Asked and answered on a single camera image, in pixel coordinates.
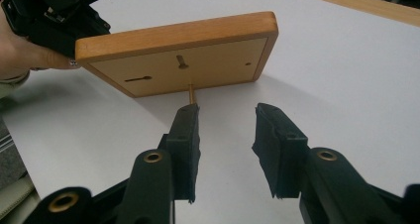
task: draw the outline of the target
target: white table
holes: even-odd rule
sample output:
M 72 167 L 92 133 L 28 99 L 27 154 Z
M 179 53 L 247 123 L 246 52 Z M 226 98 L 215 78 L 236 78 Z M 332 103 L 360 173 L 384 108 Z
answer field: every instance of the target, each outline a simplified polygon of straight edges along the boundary
M 258 102 L 281 108 L 310 147 L 341 152 L 367 182 L 402 195 L 419 182 L 420 29 L 319 0 L 100 0 L 112 32 L 273 11 L 280 36 L 256 83 L 196 92 L 197 199 L 178 223 L 302 223 L 297 199 L 271 199 L 251 146 Z M 4 120 L 41 197 L 97 194 L 157 147 L 187 93 L 132 99 L 84 69 L 33 72 Z

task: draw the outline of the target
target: metal rod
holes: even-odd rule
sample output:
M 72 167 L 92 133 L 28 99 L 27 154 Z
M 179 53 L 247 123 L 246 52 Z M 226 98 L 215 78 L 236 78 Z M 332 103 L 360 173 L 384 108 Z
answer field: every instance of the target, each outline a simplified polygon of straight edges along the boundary
M 192 84 L 189 84 L 189 104 L 197 103 L 195 100 L 195 94 L 194 94 L 194 86 Z

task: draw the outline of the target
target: hole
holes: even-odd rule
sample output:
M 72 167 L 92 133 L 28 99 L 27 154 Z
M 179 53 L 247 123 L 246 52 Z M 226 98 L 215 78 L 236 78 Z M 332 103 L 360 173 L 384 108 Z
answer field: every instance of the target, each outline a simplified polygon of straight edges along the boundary
M 183 56 L 178 55 L 176 56 L 176 59 L 178 59 L 179 67 L 180 69 L 186 69 L 189 68 L 189 65 L 185 63 L 185 60 L 183 59 Z
M 62 212 L 76 204 L 78 201 L 78 194 L 75 192 L 66 192 L 57 196 L 49 205 L 50 212 Z
M 150 153 L 144 157 L 145 162 L 147 163 L 156 163 L 161 160 L 160 153 Z
M 329 161 L 329 162 L 333 162 L 337 159 L 337 156 L 334 153 L 331 153 L 328 151 L 321 151 L 317 155 L 322 160 Z
M 139 77 L 139 78 L 130 78 L 130 79 L 127 79 L 127 80 L 124 80 L 124 81 L 132 82 L 132 81 L 137 81 L 137 80 L 150 80 L 150 79 L 152 79 L 151 76 L 143 76 L 143 77 Z

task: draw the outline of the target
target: wooden frame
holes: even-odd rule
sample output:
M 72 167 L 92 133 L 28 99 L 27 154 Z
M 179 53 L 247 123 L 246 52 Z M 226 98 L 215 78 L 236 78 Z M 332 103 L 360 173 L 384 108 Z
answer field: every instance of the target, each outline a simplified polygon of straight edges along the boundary
M 420 10 L 380 0 L 324 0 L 383 18 L 420 27 Z
M 131 97 L 256 81 L 278 35 L 272 12 L 76 42 L 76 60 Z

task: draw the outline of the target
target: screw hole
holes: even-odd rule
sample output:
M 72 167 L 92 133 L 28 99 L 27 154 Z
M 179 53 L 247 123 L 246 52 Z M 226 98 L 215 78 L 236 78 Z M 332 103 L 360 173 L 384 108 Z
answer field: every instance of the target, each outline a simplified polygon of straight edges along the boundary
M 317 155 L 322 160 L 329 161 L 329 162 L 333 162 L 337 159 L 337 156 L 334 153 L 331 153 L 328 151 L 321 151 Z
M 156 163 L 161 160 L 161 154 L 159 153 L 150 153 L 144 157 L 145 162 L 147 163 Z
M 49 211 L 53 213 L 65 211 L 77 203 L 78 197 L 75 192 L 62 193 L 50 203 Z

